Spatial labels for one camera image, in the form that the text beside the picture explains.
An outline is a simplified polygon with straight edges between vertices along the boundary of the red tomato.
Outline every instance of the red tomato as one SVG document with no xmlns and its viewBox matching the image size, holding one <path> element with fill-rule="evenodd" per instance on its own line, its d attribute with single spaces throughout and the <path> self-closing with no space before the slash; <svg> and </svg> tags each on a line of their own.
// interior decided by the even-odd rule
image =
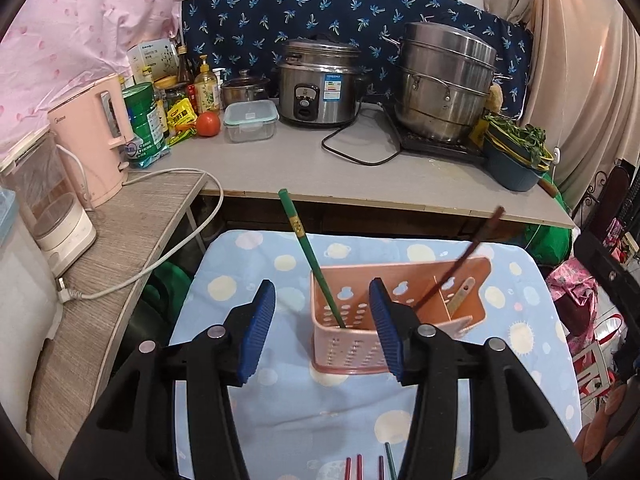
<svg viewBox="0 0 640 480">
<path fill-rule="evenodd" d="M 215 112 L 203 112 L 196 120 L 198 135 L 213 137 L 220 133 L 220 117 Z"/>
</svg>

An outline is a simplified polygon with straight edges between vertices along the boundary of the table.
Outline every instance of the table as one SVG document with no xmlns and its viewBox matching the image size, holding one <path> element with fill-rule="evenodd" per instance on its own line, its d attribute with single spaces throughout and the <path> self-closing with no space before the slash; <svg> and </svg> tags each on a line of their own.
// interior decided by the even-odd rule
<svg viewBox="0 0 640 480">
<path fill-rule="evenodd" d="M 322 150 L 330 132 L 278 123 L 268 140 L 233 144 L 225 134 L 193 138 L 172 147 L 153 169 L 196 167 L 215 174 L 226 195 L 277 198 L 287 187 L 293 200 L 377 206 L 488 218 L 496 206 L 505 220 L 573 228 L 574 222 L 539 186 L 509 191 L 469 164 L 400 155 L 366 168 Z M 382 160 L 396 150 L 383 112 L 367 105 L 356 123 L 329 144 L 357 158 Z M 205 190 L 214 191 L 207 183 Z"/>
<path fill-rule="evenodd" d="M 64 274 L 66 286 L 98 292 L 154 263 L 204 185 L 200 174 L 163 174 L 124 187 L 89 217 L 95 243 Z M 106 386 L 146 277 L 93 301 L 71 301 L 33 378 L 28 431 L 53 476 Z"/>
<path fill-rule="evenodd" d="M 309 235 L 319 263 L 452 260 L 468 242 Z M 572 438 L 580 431 L 580 402 L 571 356 L 546 285 L 521 248 L 483 244 L 492 272 L 480 288 L 487 312 L 465 340 L 503 338 L 538 382 Z M 309 361 L 309 268 L 291 233 L 229 231 L 209 247 L 178 318 L 171 343 L 191 340 L 249 302 L 262 279 L 276 287 L 276 312 L 258 369 L 230 388 L 238 437 L 251 478 L 342 480 L 344 459 L 364 456 L 365 478 L 376 478 L 383 442 L 399 468 L 414 408 L 415 388 L 391 374 L 336 376 Z M 186 389 L 176 387 L 180 474 L 193 478 L 186 425 Z M 460 387 L 456 475 L 468 463 L 468 385 Z"/>
</svg>

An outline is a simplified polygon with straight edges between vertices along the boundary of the polka dot tablecloth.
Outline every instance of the polka dot tablecloth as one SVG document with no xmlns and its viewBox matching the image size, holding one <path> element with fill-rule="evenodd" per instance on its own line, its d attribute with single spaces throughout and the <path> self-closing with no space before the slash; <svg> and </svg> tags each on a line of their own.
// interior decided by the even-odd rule
<svg viewBox="0 0 640 480">
<path fill-rule="evenodd" d="M 321 266 L 454 260 L 468 242 L 388 240 L 309 235 Z M 572 438 L 580 431 L 580 403 L 562 325 L 538 269 L 520 248 L 483 244 L 492 262 L 480 288 L 485 322 L 465 340 L 503 338 L 556 410 Z M 191 340 L 251 301 L 263 279 L 276 286 L 276 312 L 257 372 L 230 388 L 238 438 L 251 478 L 342 480 L 344 460 L 359 453 L 364 475 L 377 478 L 378 456 L 390 442 L 399 469 L 416 389 L 391 374 L 327 375 L 309 361 L 312 324 L 310 269 L 293 234 L 229 231 L 207 250 L 171 339 Z M 468 384 L 461 381 L 455 476 L 466 473 L 470 414 Z M 180 474 L 193 478 L 186 423 L 186 388 L 176 387 Z"/>
</svg>

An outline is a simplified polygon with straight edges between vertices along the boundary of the green chopstick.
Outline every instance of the green chopstick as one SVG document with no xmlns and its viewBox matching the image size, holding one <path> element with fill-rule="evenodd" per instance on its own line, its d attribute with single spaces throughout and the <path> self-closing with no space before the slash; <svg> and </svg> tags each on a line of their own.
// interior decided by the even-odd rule
<svg viewBox="0 0 640 480">
<path fill-rule="evenodd" d="M 398 480 L 396 475 L 396 465 L 394 464 L 394 456 L 391 454 L 391 445 L 385 442 L 386 462 L 389 464 L 389 476 L 391 480 Z"/>
<path fill-rule="evenodd" d="M 311 271 L 313 272 L 316 280 L 318 281 L 318 285 L 322 289 L 322 293 L 324 294 L 324 298 L 326 302 L 329 304 L 329 308 L 331 309 L 332 314 L 334 314 L 335 320 L 338 322 L 338 326 L 340 328 L 346 328 L 344 325 L 344 321 L 342 320 L 342 316 L 338 311 L 338 306 L 335 304 L 335 300 L 333 295 L 331 294 L 331 289 L 329 289 L 329 285 L 322 274 L 322 270 L 320 270 L 320 265 L 318 264 L 318 260 L 316 260 L 316 255 L 314 254 L 314 250 L 311 248 L 311 244 L 309 243 L 308 238 L 306 237 L 305 229 L 302 227 L 302 222 L 298 217 L 298 212 L 296 211 L 296 207 L 293 205 L 291 198 L 289 196 L 289 192 L 286 189 L 281 189 L 278 192 L 278 196 L 280 197 L 280 201 L 282 202 L 282 206 L 284 208 L 287 217 L 289 218 L 289 222 L 295 232 L 298 241 L 300 242 L 300 246 L 302 247 L 302 252 L 305 253 L 306 260 L 309 262 L 309 266 L 311 266 Z"/>
</svg>

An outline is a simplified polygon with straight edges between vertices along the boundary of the white box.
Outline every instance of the white box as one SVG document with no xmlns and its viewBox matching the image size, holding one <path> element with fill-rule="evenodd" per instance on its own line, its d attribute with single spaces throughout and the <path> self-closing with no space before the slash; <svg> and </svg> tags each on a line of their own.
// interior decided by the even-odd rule
<svg viewBox="0 0 640 480">
<path fill-rule="evenodd" d="M 178 55 L 170 40 L 144 41 L 131 48 L 127 57 L 137 84 L 144 82 L 145 66 L 151 68 L 154 81 L 178 73 Z"/>
</svg>

